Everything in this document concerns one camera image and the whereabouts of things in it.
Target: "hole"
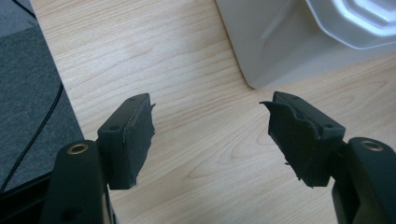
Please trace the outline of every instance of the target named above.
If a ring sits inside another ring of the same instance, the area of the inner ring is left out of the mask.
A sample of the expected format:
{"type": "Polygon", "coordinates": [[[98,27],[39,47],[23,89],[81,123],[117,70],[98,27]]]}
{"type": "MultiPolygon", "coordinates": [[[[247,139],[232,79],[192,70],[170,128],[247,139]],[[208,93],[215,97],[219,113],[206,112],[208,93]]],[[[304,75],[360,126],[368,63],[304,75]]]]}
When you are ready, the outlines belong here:
{"type": "Polygon", "coordinates": [[[62,221],[71,222],[76,220],[82,214],[82,208],[79,206],[73,206],[64,209],[61,215],[62,221]]]}
{"type": "Polygon", "coordinates": [[[79,153],[82,150],[84,150],[84,146],[76,146],[76,147],[72,148],[72,152],[74,152],[74,153],[79,153]]]}
{"type": "Polygon", "coordinates": [[[76,155],[76,154],[84,152],[88,148],[89,147],[87,144],[75,144],[75,145],[71,146],[69,149],[67,149],[67,153],[71,154],[71,155],[76,155]]]}
{"type": "Polygon", "coordinates": [[[372,141],[361,141],[361,145],[372,151],[382,151],[384,148],[379,144],[372,141]]]}

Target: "wood grain surface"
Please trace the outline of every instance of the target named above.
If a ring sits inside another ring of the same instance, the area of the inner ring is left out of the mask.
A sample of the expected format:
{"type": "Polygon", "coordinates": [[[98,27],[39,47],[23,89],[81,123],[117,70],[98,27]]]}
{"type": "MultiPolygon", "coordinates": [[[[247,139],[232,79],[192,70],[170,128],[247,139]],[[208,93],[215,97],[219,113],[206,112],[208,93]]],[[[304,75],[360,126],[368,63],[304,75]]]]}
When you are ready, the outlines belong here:
{"type": "Polygon", "coordinates": [[[112,191],[120,223],[336,223],[332,182],[298,181],[259,101],[301,96],[396,148],[396,53],[256,91],[214,0],[32,0],[87,139],[126,98],[149,92],[156,134],[137,187],[112,191]]]}

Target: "black cable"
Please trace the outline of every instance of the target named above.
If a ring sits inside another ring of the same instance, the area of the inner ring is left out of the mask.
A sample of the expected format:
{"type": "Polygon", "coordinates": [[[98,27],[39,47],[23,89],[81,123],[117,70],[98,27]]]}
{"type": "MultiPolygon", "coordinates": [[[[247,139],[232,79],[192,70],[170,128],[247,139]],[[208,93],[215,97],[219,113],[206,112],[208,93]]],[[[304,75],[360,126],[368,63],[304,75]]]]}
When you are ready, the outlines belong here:
{"type": "Polygon", "coordinates": [[[23,9],[23,11],[27,12],[29,15],[31,15],[33,18],[35,18],[37,20],[37,18],[35,17],[35,13],[31,12],[27,7],[25,7],[24,5],[22,5],[20,2],[18,2],[17,0],[12,0],[12,2],[14,2],[18,7],[20,7],[21,9],[23,9]]]}
{"type": "Polygon", "coordinates": [[[55,97],[54,101],[52,102],[52,105],[49,108],[49,112],[47,112],[46,117],[44,117],[44,119],[41,122],[40,126],[38,127],[37,131],[35,131],[35,135],[33,135],[32,139],[27,144],[26,148],[23,150],[23,152],[20,154],[20,156],[18,157],[18,159],[15,161],[14,165],[12,166],[11,171],[8,173],[6,180],[4,181],[3,185],[0,188],[0,194],[5,191],[9,180],[11,180],[12,176],[15,174],[18,167],[20,166],[23,158],[26,156],[26,153],[30,150],[33,143],[35,142],[35,140],[37,139],[37,137],[40,135],[41,131],[43,130],[44,126],[47,124],[47,121],[50,119],[50,116],[52,115],[56,105],[59,102],[59,99],[61,98],[63,90],[64,90],[64,85],[61,83],[61,85],[59,86],[59,89],[58,89],[58,93],[56,94],[56,97],[55,97]]]}

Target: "white plastic container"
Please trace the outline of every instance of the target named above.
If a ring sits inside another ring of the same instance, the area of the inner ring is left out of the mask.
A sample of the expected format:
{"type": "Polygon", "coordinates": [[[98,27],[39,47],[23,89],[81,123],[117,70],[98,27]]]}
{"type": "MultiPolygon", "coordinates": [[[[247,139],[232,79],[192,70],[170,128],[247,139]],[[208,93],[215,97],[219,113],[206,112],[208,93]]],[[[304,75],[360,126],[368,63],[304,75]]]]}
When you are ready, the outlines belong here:
{"type": "Polygon", "coordinates": [[[395,0],[217,0],[247,83],[289,84],[396,51],[395,0]]]}

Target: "black mount arm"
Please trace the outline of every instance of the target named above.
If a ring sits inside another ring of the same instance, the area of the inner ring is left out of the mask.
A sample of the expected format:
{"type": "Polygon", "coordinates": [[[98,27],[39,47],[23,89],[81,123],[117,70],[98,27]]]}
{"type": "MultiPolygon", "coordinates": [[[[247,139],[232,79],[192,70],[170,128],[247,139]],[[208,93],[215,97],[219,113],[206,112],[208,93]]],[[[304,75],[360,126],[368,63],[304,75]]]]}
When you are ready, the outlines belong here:
{"type": "Polygon", "coordinates": [[[107,185],[136,185],[154,135],[152,107],[148,93],[127,99],[96,142],[63,147],[51,174],[0,195],[0,223],[118,223],[107,185]]]}
{"type": "Polygon", "coordinates": [[[343,142],[345,128],[300,97],[276,91],[262,102],[268,133],[308,187],[335,179],[332,198],[339,223],[396,223],[396,154],[369,138],[343,142]]]}

